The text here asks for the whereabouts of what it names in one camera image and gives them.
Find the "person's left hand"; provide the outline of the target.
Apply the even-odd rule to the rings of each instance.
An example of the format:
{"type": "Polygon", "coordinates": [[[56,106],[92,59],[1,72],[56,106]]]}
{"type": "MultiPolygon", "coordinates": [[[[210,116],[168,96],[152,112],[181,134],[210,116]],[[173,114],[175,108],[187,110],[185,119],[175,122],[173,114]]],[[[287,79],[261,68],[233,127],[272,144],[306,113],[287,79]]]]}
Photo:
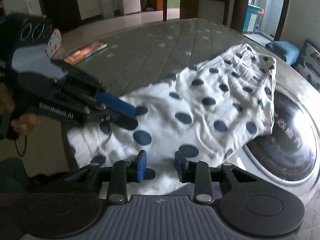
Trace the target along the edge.
{"type": "MultiPolygon", "coordinates": [[[[15,109],[15,103],[5,84],[1,83],[1,114],[11,113],[15,109]]],[[[27,113],[17,120],[12,120],[11,125],[19,135],[28,135],[38,124],[46,120],[45,116],[27,113]]]]}

